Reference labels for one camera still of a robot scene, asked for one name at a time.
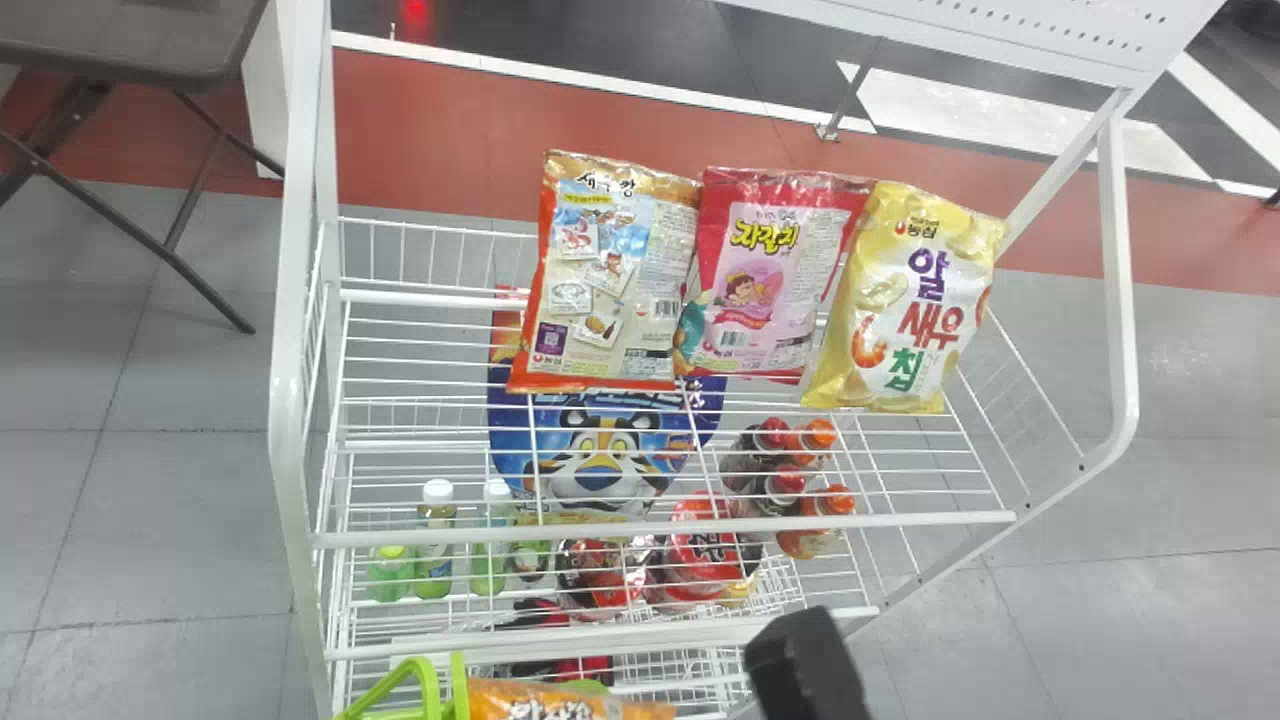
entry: chip bag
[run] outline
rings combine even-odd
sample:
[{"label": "chip bag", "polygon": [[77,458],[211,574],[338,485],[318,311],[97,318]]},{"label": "chip bag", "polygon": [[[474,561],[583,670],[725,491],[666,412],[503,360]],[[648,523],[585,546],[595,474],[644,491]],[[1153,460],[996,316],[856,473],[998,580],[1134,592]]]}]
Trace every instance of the chip bag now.
[{"label": "chip bag", "polygon": [[870,183],[818,172],[703,173],[699,295],[676,331],[676,372],[767,375],[795,384],[818,306]]},{"label": "chip bag", "polygon": [[564,685],[467,679],[471,720],[673,720],[676,707],[586,694]]},{"label": "chip bag", "polygon": [[941,413],[942,380],[982,324],[1002,220],[879,182],[801,402]]},{"label": "chip bag", "polygon": [[538,269],[508,392],[669,391],[696,182],[547,151]]}]

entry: snack package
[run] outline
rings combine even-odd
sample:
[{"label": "snack package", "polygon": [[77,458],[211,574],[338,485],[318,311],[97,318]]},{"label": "snack package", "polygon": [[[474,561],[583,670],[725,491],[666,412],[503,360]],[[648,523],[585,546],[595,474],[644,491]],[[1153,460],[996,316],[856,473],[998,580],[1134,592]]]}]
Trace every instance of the snack package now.
[{"label": "snack package", "polygon": [[703,173],[699,295],[676,331],[677,374],[763,374],[795,384],[818,306],[870,182],[831,173]]},{"label": "snack package", "polygon": [[879,182],[801,402],[941,413],[942,380],[982,324],[1005,223]]},{"label": "snack package", "polygon": [[467,679],[471,720],[673,720],[676,706],[585,694],[564,685]]},{"label": "snack package", "polygon": [[508,392],[672,389],[698,183],[547,151],[538,269]]},{"label": "snack package", "polygon": [[[694,433],[710,442],[724,402],[724,378],[682,378],[682,392],[511,395],[503,388],[520,325],[518,311],[494,311],[486,395],[489,451],[521,506],[524,519],[517,524],[536,512],[539,495],[544,523],[643,518],[672,475],[698,454]],[[686,397],[695,410],[692,424]]]}]

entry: orange package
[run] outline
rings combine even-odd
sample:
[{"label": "orange package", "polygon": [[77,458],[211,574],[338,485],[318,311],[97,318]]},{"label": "orange package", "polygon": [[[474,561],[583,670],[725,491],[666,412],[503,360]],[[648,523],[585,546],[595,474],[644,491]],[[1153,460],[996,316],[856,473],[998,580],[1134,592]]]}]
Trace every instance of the orange package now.
[{"label": "orange package", "polygon": [[673,720],[676,707],[631,702],[608,694],[581,694],[564,685],[467,679],[471,720]]},{"label": "orange package", "polygon": [[507,392],[669,391],[698,182],[548,150],[538,269]]}]

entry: green drink bottle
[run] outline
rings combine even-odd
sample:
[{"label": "green drink bottle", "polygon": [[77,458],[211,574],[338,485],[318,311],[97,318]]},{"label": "green drink bottle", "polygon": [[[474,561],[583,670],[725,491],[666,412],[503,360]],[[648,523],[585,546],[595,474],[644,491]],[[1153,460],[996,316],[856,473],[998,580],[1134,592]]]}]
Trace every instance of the green drink bottle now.
[{"label": "green drink bottle", "polygon": [[[486,527],[506,527],[511,521],[511,514],[515,509],[511,501],[511,487],[507,486],[506,480],[489,480],[484,486],[484,497],[489,520]],[[509,547],[511,543],[506,542],[471,543],[471,592],[481,597],[493,597],[507,587],[506,569]]]},{"label": "green drink bottle", "polygon": [[[458,509],[453,505],[453,483],[436,478],[422,486],[422,505],[417,506],[417,524],[440,530],[453,527]],[[413,593],[424,600],[435,600],[453,589],[453,546],[449,543],[424,544],[417,552],[417,582]]]}]

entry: green handle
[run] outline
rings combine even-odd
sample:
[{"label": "green handle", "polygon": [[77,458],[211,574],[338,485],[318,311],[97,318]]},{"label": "green handle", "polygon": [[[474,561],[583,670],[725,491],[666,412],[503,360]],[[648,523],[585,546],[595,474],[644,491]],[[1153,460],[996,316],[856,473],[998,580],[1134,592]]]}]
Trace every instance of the green handle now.
[{"label": "green handle", "polygon": [[[410,674],[417,675],[422,688],[422,707],[398,710],[376,710],[370,707],[383,701],[393,689],[404,682]],[[408,657],[401,662],[369,692],[360,696],[355,703],[334,716],[333,720],[471,720],[471,705],[467,702],[467,667],[461,652],[449,653],[449,676],[453,684],[453,700],[440,708],[440,684],[435,676],[435,666],[425,657]]]},{"label": "green handle", "polygon": [[[370,712],[366,710],[379,703],[396,689],[410,674],[417,675],[422,688],[422,708]],[[360,696],[355,703],[334,716],[334,720],[440,720],[440,684],[435,678],[435,667],[425,657],[408,657],[401,662],[369,692]]]}]

